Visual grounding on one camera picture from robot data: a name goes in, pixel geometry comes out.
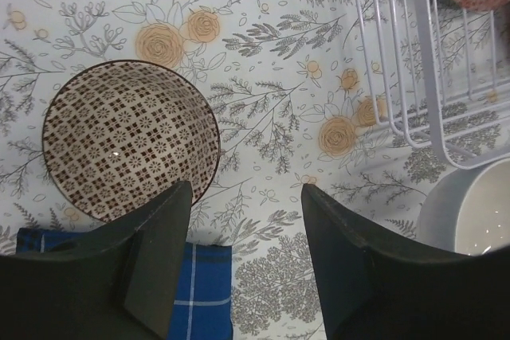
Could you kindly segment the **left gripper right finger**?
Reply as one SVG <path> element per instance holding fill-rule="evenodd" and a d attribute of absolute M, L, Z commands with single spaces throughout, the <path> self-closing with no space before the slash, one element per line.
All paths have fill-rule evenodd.
<path fill-rule="evenodd" d="M 330 339 L 506 339 L 509 250 L 467 256 L 421 244 L 301 191 Z"/>

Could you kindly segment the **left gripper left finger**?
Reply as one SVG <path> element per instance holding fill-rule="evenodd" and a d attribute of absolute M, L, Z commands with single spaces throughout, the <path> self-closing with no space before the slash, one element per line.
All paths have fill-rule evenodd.
<path fill-rule="evenodd" d="M 1 258 L 4 339 L 164 339 L 192 190 L 177 182 L 137 210 L 48 252 Z"/>

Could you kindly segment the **brown patterned small bowl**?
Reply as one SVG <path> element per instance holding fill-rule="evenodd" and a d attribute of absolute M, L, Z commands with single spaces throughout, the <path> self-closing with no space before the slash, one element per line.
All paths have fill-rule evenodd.
<path fill-rule="evenodd" d="M 75 75 L 45 115 L 50 177 L 81 212 L 103 222 L 145 205 L 176 182 L 192 201 L 209 189 L 221 137 L 204 95 L 178 73 L 118 60 Z"/>

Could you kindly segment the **white wire dish rack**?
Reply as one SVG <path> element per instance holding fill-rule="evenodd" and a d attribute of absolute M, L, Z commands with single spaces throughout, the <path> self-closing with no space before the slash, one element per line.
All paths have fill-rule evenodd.
<path fill-rule="evenodd" d="M 508 16 L 454 0 L 355 0 L 376 122 L 469 170 L 509 156 Z"/>

